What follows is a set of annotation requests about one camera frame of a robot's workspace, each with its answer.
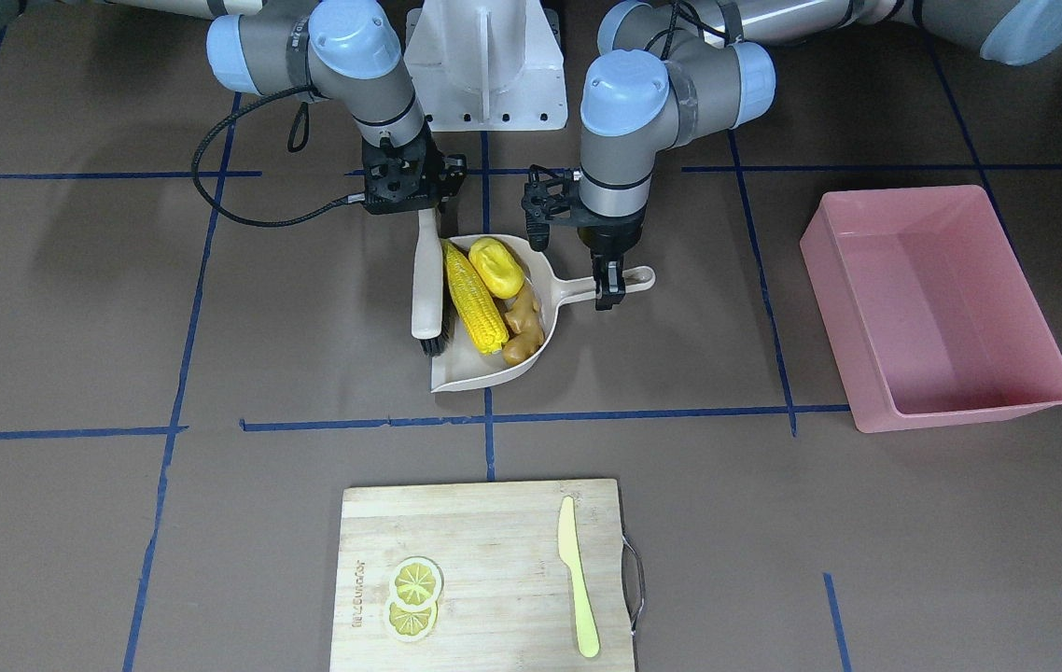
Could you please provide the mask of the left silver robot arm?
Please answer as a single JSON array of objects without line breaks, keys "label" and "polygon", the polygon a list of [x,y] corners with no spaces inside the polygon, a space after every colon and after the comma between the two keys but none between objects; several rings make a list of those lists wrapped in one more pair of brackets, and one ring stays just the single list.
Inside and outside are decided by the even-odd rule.
[{"label": "left silver robot arm", "polygon": [[919,27],[1027,65],[1062,44],[1062,1],[622,1],[596,35],[583,80],[580,165],[568,184],[579,238],[590,249],[595,307],[623,301],[623,259],[641,238],[664,150],[744,126],[773,106],[771,47],[847,25]]}]

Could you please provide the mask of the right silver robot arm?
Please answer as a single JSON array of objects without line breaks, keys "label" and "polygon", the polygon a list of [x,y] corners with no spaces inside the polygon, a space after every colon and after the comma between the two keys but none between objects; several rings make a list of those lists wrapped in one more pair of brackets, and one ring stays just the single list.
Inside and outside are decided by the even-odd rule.
[{"label": "right silver robot arm", "polygon": [[373,216],[434,208],[453,197],[466,159],[444,156],[428,126],[402,46],[377,1],[155,1],[157,11],[210,21],[206,54],[224,88],[263,107],[297,99],[288,148],[305,145],[308,106],[339,101],[360,132],[363,191]]}]

